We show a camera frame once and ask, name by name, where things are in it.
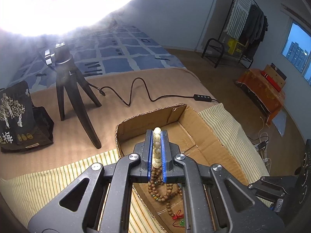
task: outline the blue patterned blanket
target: blue patterned blanket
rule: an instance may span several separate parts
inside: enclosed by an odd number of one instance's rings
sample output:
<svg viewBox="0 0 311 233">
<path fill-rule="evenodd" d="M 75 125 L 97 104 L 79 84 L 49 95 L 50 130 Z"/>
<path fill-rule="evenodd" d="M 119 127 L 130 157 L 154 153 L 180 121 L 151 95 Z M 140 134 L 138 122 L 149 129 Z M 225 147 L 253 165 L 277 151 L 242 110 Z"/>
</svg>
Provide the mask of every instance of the blue patterned blanket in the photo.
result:
<svg viewBox="0 0 311 233">
<path fill-rule="evenodd" d="M 117 26 L 67 42 L 86 78 L 151 68 L 185 68 L 179 59 L 134 26 Z M 30 92 L 55 86 L 56 73 L 37 56 L 27 58 L 9 86 L 22 80 Z"/>
</svg>

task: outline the building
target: building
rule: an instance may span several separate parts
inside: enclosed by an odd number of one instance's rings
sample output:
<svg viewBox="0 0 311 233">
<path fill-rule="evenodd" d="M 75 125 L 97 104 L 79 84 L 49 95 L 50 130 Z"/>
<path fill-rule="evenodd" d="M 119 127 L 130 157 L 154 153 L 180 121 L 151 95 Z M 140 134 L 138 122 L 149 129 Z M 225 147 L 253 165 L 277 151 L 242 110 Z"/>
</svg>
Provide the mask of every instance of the building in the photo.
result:
<svg viewBox="0 0 311 233">
<path fill-rule="evenodd" d="M 286 58 L 298 69 L 299 72 L 303 71 L 308 57 L 309 52 L 302 50 L 297 42 L 292 42 L 290 44 L 290 49 L 287 52 Z"/>
</svg>

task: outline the metal screw cap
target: metal screw cap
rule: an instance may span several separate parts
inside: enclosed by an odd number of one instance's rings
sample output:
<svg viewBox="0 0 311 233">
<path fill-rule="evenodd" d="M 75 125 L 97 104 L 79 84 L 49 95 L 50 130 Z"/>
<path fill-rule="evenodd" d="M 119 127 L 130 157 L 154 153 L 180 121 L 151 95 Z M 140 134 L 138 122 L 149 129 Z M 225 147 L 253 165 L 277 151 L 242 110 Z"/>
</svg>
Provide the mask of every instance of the metal screw cap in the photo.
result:
<svg viewBox="0 0 311 233">
<path fill-rule="evenodd" d="M 222 166 L 220 164 L 214 164 L 212 165 L 212 169 L 214 171 L 220 171 L 222 169 Z"/>
<path fill-rule="evenodd" d="M 183 154 L 177 154 L 177 155 L 175 156 L 175 158 L 176 158 L 177 160 L 184 160 L 184 159 L 186 158 L 186 156 L 183 155 Z"/>
<path fill-rule="evenodd" d="M 91 165 L 92 170 L 97 171 L 101 168 L 100 163 L 94 163 L 93 165 Z"/>
<path fill-rule="evenodd" d="M 128 158 L 129 158 L 130 160 L 137 160 L 137 159 L 138 159 L 138 154 L 132 153 L 132 154 L 130 154 L 130 155 L 128 156 Z"/>
</svg>

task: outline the striped fabric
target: striped fabric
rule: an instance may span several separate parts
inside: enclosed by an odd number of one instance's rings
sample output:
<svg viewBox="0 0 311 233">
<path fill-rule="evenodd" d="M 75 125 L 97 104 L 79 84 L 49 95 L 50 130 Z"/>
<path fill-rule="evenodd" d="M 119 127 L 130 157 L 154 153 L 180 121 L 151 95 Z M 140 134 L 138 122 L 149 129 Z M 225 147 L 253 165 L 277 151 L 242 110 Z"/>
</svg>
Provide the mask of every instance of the striped fabric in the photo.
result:
<svg viewBox="0 0 311 233">
<path fill-rule="evenodd" d="M 242 126 L 225 110 L 222 103 L 199 112 L 199 115 L 241 165 L 249 183 L 256 182 L 261 176 L 269 176 L 261 157 L 247 138 Z M 261 201 L 267 206 L 271 204 L 266 200 Z"/>
<path fill-rule="evenodd" d="M 116 163 L 118 159 L 118 150 L 114 149 L 60 168 L 25 174 L 7 181 L 0 179 L 0 192 L 16 218 L 27 227 L 33 215 L 91 164 L 99 162 L 106 166 Z M 130 233 L 166 232 L 140 200 L 135 189 L 132 191 L 128 231 Z"/>
<path fill-rule="evenodd" d="M 252 0 L 234 0 L 229 22 L 224 30 L 233 39 L 241 36 L 251 4 Z"/>
</svg>

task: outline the green pendant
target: green pendant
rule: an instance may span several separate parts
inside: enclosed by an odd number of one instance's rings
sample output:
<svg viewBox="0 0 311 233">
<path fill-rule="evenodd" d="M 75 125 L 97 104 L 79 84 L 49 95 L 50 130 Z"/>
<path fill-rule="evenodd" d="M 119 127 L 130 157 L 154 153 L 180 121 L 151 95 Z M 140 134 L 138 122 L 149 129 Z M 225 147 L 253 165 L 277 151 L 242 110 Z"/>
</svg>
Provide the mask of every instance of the green pendant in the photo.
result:
<svg viewBox="0 0 311 233">
<path fill-rule="evenodd" d="M 180 223 L 179 223 L 179 225 L 180 225 L 181 227 L 184 227 L 184 226 L 185 226 L 185 220 L 184 220 L 184 219 L 181 220 Z"/>
</svg>

